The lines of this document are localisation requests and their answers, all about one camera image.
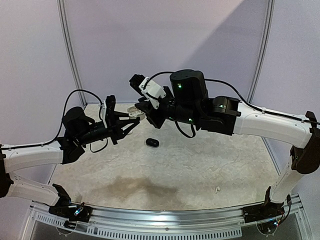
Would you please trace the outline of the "black oval charging case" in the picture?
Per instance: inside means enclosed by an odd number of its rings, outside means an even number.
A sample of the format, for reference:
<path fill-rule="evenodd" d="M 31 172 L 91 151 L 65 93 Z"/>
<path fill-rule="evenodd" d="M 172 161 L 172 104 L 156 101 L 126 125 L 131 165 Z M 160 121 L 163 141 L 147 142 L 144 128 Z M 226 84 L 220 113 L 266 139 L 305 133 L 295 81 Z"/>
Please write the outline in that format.
<path fill-rule="evenodd" d="M 152 148 L 158 148 L 160 145 L 160 142 L 154 138 L 147 138 L 145 143 L 147 146 L 152 147 Z"/>

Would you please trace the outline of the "small white charging case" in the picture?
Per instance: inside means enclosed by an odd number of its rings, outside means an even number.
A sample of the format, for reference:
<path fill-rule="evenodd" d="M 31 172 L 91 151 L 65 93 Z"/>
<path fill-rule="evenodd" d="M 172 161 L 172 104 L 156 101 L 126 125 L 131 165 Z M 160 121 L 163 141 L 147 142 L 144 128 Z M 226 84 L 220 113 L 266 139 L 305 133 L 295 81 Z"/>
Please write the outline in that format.
<path fill-rule="evenodd" d="M 138 108 L 136 108 L 134 105 L 130 106 L 127 109 L 127 113 L 129 115 L 130 119 L 139 118 L 140 120 L 143 120 L 146 117 L 145 113 L 143 111 L 139 110 Z"/>

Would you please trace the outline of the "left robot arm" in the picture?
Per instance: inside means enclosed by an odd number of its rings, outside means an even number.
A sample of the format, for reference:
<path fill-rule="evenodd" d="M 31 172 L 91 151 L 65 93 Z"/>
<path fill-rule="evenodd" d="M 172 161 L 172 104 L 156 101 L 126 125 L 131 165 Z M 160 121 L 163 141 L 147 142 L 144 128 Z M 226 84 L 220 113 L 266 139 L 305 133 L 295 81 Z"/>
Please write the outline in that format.
<path fill-rule="evenodd" d="M 123 139 L 140 123 L 140 117 L 104 107 L 104 120 L 96 122 L 77 106 L 62 118 L 63 137 L 49 144 L 31 147 L 1 146 L 0 196 L 17 197 L 39 202 L 49 207 L 49 213 L 71 222 L 89 222 L 93 208 L 84 203 L 73 203 L 66 190 L 58 184 L 43 184 L 16 175 L 14 172 L 41 165 L 66 165 L 77 161 L 85 153 L 84 147 L 96 141 L 111 139 L 113 144 Z"/>

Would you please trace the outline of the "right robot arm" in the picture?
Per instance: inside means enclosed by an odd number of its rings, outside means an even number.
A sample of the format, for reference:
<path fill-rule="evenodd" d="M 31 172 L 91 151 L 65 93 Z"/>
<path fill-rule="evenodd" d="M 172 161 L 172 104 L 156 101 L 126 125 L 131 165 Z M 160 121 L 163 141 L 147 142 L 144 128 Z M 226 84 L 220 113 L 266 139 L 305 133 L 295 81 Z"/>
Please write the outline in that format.
<path fill-rule="evenodd" d="M 300 179 L 320 166 L 320 129 L 313 112 L 294 115 L 248 103 L 241 95 L 210 98 L 208 81 L 199 70 L 169 72 L 170 86 L 160 86 L 154 77 L 134 75 L 130 86 L 141 95 L 136 108 L 160 129 L 166 120 L 189 124 L 198 130 L 223 135 L 252 135 L 291 144 L 290 162 L 274 185 L 268 187 L 264 202 L 242 209 L 246 223 L 273 219 L 284 221 L 291 204 L 290 192 Z"/>

